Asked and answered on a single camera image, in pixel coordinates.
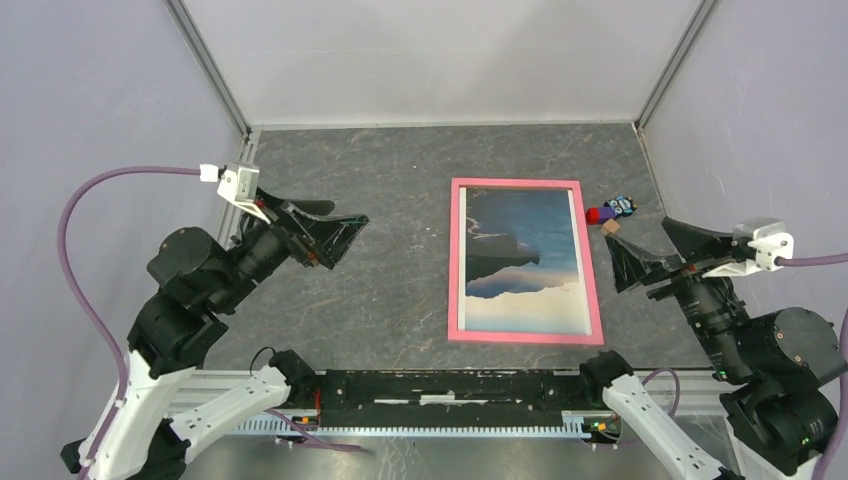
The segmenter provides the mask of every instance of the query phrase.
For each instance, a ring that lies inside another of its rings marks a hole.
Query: table surface
[[[576,179],[588,206],[630,195],[620,235],[671,253],[663,212],[629,125],[426,127],[262,132],[260,186],[331,199],[371,222],[333,271],[287,262],[232,317],[207,368],[247,368],[269,345],[315,369],[574,368],[600,347],[449,343],[447,284],[453,177]],[[601,232],[590,231],[604,349],[634,367],[707,367],[676,302],[616,294]]]

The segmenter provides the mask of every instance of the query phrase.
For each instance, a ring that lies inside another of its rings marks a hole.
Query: white bracket
[[[290,392],[285,375],[266,365],[218,398],[173,416],[171,430],[191,442],[185,462],[254,415],[283,404]]]
[[[246,163],[234,162],[221,176],[218,195],[235,207],[270,224],[271,220],[255,203],[258,185],[258,168]]]
[[[188,380],[195,370],[194,367],[187,368],[153,380],[148,375],[150,365],[138,351],[130,352],[127,357],[130,378],[126,401],[120,406],[94,457],[88,471],[88,478],[91,480],[125,479],[141,470],[147,460],[150,441],[167,413],[168,405],[181,384]],[[92,434],[80,445],[80,463],[87,458],[94,434],[100,430],[100,425],[103,424],[112,404],[110,401]]]
[[[604,388],[604,403],[621,415],[674,480],[713,480],[722,464],[689,438],[633,375]]]
[[[751,240],[748,246],[757,250],[753,260],[719,265],[704,274],[704,277],[744,277],[763,270],[780,270],[775,264],[777,257],[792,258],[795,251],[795,239],[787,232],[775,233],[764,238]]]

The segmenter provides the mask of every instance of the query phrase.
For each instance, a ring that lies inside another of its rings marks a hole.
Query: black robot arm
[[[607,237],[616,288],[664,282],[648,297],[674,297],[714,377],[742,386],[720,397],[734,435],[784,474],[795,474],[812,455],[824,452],[836,427],[836,412],[819,391],[848,371],[833,324],[803,308],[751,318],[732,280],[716,275],[771,270],[761,260],[767,253],[756,246],[768,244],[768,238],[785,245],[779,236],[785,235],[782,222],[757,220],[733,234],[670,218],[662,225],[679,254],[655,255]]]

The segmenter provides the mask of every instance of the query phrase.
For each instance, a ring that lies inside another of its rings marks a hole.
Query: white cable clamp
[[[201,163],[200,164],[200,181],[201,182],[209,182],[209,183],[217,183],[221,178],[220,169],[217,165],[212,165],[209,163]]]
[[[259,169],[253,165],[241,162],[233,162],[227,166],[218,184],[218,195],[265,223],[271,223],[271,219],[256,205],[256,188],[259,184]]]

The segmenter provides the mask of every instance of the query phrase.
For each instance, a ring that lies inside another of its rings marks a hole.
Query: framed picture
[[[580,184],[454,178],[448,339],[602,345]]]

